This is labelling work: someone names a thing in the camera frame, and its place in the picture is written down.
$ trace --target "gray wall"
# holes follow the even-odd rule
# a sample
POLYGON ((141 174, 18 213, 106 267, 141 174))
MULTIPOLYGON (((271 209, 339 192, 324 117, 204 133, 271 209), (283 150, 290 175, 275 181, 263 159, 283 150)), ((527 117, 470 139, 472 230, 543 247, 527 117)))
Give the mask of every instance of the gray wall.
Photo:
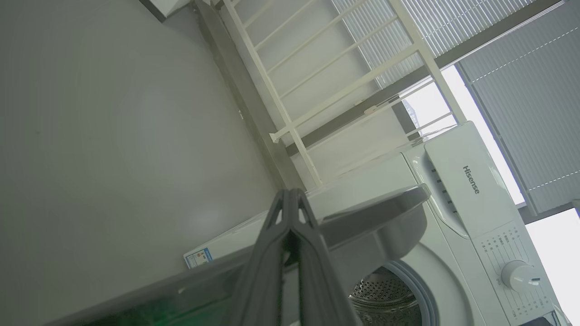
POLYGON ((38 325, 180 273, 274 195, 189 9, 0 5, 0 319, 38 325))

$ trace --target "white shelf rack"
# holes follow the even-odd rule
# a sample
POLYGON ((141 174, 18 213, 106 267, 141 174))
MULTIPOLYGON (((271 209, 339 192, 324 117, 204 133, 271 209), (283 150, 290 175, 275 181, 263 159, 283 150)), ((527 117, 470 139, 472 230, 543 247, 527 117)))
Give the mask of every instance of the white shelf rack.
POLYGON ((284 64, 286 61, 288 61, 291 57, 293 57, 294 55, 299 53, 301 50, 303 50, 308 44, 310 44, 311 42, 313 42, 317 38, 321 37, 321 34, 323 34, 326 30, 328 30, 329 28, 331 28, 332 26, 334 26, 338 22, 342 21, 342 19, 344 17, 346 17, 349 13, 351 13, 357 7, 361 6, 367 0, 358 0, 355 3, 353 3, 351 5, 351 7, 347 8, 342 13, 338 14, 334 19, 332 19, 330 22, 328 22, 326 24, 326 26, 323 26, 323 28, 319 29, 317 32, 315 32, 310 37, 308 37, 308 39, 306 39, 304 42, 302 42, 294 50, 290 51, 290 53, 288 55, 286 55, 283 59, 281 59, 278 63, 274 64, 269 69, 266 69, 264 64, 262 63, 262 60, 258 54, 258 50, 266 42, 269 42, 272 39, 274 39, 276 37, 276 34, 282 28, 286 27, 292 20, 296 19, 302 13, 307 11, 308 8, 313 3, 315 3, 316 1, 324 1, 324 0, 309 0, 309 1, 307 1, 294 14, 290 15, 274 31, 272 31, 268 36, 263 38, 256 45, 250 39, 250 36, 248 35, 248 32, 246 29, 260 15, 262 15, 274 3, 274 1, 279 1, 279 0, 268 0, 261 8, 259 8, 257 11, 255 11, 255 13, 252 14, 250 16, 250 18, 248 18, 246 21, 242 21, 240 19, 239 15, 235 9, 235 6, 240 2, 240 0, 233 0, 233 1, 223 0, 223 1, 224 1, 224 5, 225 5, 225 8, 226 8, 228 14, 231 16, 231 18, 235 24, 236 29, 240 33, 240 36, 244 42, 244 45, 247 48, 252 60, 253 60, 253 63, 255 64, 255 66, 258 69, 260 77, 263 79, 263 82, 264 82, 268 92, 270 93, 270 96, 274 100, 274 104, 276 106, 277 111, 282 116, 282 120, 284 121, 285 126, 283 128, 281 128, 280 130, 278 130, 275 133, 270 134, 272 141, 277 143, 278 141, 280 141, 280 138, 282 138, 282 136, 284 136, 287 133, 290 134, 290 136, 292 137, 292 140, 294 141, 294 143, 296 144, 296 147, 298 148, 300 155, 302 156, 302 159, 306 163, 306 167, 308 168, 310 176, 314 180, 314 183, 316 186, 322 185, 322 180, 320 178, 320 175, 318 174, 318 170, 317 170, 316 166, 314 165, 313 160, 310 158, 310 155, 309 155, 310 150, 320 146, 321 144, 329 141, 330 139, 337 137, 337 135, 343 133, 345 130, 348 130, 348 128, 352 127, 353 125, 359 124, 363 121, 366 121, 368 119, 371 119, 372 117, 377 116, 378 112, 388 110, 389 108, 393 107, 393 105, 399 103, 400 101, 402 101, 403 99, 405 99, 409 95, 417 92, 418 90, 420 90, 421 88, 430 84, 431 82, 434 82, 437 85, 437 87, 439 88, 439 91, 441 92, 443 99, 447 103, 447 106, 449 107, 450 112, 438 117, 434 121, 430 122, 428 125, 421 126, 420 128, 416 128, 415 130, 407 133, 407 135, 411 135, 411 134, 413 134, 413 133, 415 133, 415 132, 417 132, 417 131, 419 131, 419 130, 421 130, 421 129, 423 129, 423 128, 425 128, 425 127, 427 127, 427 126, 429 126, 429 125, 431 125, 431 124, 433 124, 433 123, 435 123, 435 122, 437 122, 445 117, 448 117, 449 115, 453 115, 453 117, 455 118, 457 123, 462 123, 462 122, 466 121, 466 118, 465 118, 463 112, 459 108, 458 102, 453 97, 451 89, 447 85, 445 79, 443 78, 443 75, 441 74, 439 67, 437 66, 437 64, 434 61, 433 52, 429 49, 429 47, 427 46, 425 41, 422 39, 422 37, 419 33, 419 30, 418 30, 418 27, 415 25, 415 22, 411 18, 411 15, 406 10, 406 8, 403 6, 403 4, 400 2, 400 0, 385 0, 392 7, 393 12, 395 13, 395 16, 389 18, 384 23, 382 23, 379 27, 377 27, 376 29, 371 31, 369 34, 367 34, 365 37, 361 38, 360 40, 358 40, 357 42, 355 42, 354 44, 352 44, 351 46, 349 46, 345 50, 341 51, 339 54, 337 54, 336 56, 334 56, 333 58, 328 60, 326 63, 320 65, 319 68, 314 70, 311 74, 309 74, 307 77, 302 79, 298 84, 291 87, 289 90, 287 90, 282 95, 278 94, 278 90, 276 90, 276 87, 274 86, 274 84, 272 83, 272 80, 270 79, 270 74, 274 70, 276 70, 278 67, 280 67, 282 64, 284 64), (407 36, 408 36, 409 40, 411 41, 410 46, 403 49, 398 54, 392 56, 389 60, 386 60, 381 65, 375 67, 374 69, 372 69, 371 71, 369 71, 368 73, 366 73, 365 75, 360 77, 359 79, 352 82, 350 85, 344 87, 340 91, 336 92, 334 95, 330 96, 326 100, 324 100, 321 103, 319 103, 318 105, 314 106, 309 111, 302 114, 300 117, 297 117, 294 120, 292 120, 290 118, 288 111, 284 107, 284 104, 282 102, 282 98, 284 98, 289 93, 293 92, 295 89, 297 89, 298 87, 300 87, 301 85, 306 83, 308 80, 311 80, 314 76, 316 76, 322 70, 324 70, 325 68, 330 66, 332 63, 336 62, 338 59, 340 59, 346 53, 353 50, 354 48, 357 48, 360 44, 362 44, 368 38, 373 36, 375 33, 382 30, 383 28, 387 27, 388 25, 393 24, 395 21, 401 22, 402 26, 404 27, 405 31, 407 32, 407 36), (426 66, 427 70, 429 71, 429 73, 432 77, 431 82, 422 85, 420 88, 415 89, 413 92, 407 93, 406 95, 400 97, 399 99, 395 100, 394 102, 385 103, 384 105, 381 105, 380 107, 373 107, 373 108, 367 110, 365 112, 366 116, 364 118, 356 121, 355 123, 351 124, 347 128, 343 128, 340 131, 334 133, 332 136, 323 140, 321 143, 315 144, 315 145, 311 146, 311 148, 306 148, 306 146, 302 142, 302 138, 300 137, 300 135, 298 134, 298 131, 296 130, 296 128, 298 126, 304 124, 306 121, 312 119, 317 114, 328 109, 329 107, 331 107, 333 104, 335 104, 336 102, 338 102, 339 100, 341 100, 342 98, 347 96, 348 94, 354 92, 356 89, 362 87, 366 83, 373 81, 375 78, 377 78, 383 72, 385 72, 389 68, 393 67, 397 63, 403 61, 404 59, 406 59, 406 58, 408 58, 416 53, 421 57, 424 65, 426 66))

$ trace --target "sticker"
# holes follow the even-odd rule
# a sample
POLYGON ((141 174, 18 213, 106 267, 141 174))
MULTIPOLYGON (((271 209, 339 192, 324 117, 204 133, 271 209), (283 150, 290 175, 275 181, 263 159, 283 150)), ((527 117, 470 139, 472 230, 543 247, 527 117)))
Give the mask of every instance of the sticker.
POLYGON ((211 262, 213 260, 212 255, 209 253, 208 248, 204 248, 198 252, 192 253, 191 255, 186 257, 187 264, 189 268, 199 266, 201 264, 205 264, 207 262, 211 262))

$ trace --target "window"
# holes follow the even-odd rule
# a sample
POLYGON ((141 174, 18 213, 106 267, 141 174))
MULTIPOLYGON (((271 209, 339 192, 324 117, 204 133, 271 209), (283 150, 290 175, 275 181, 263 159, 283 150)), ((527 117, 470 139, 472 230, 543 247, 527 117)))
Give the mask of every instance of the window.
POLYGON ((580 325, 580 218, 569 209, 526 225, 563 312, 580 325))

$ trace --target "hisense logo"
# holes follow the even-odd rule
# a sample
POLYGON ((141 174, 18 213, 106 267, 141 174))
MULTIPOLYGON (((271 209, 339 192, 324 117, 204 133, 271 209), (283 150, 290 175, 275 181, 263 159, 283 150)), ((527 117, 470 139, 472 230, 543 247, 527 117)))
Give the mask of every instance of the hisense logo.
POLYGON ((469 183, 471 183, 473 191, 475 191, 475 193, 478 194, 479 189, 477 188, 477 185, 475 184, 475 181, 473 180, 473 177, 471 176, 471 170, 469 169, 469 166, 468 165, 464 166, 463 171, 465 172, 465 176, 469 180, 469 183))

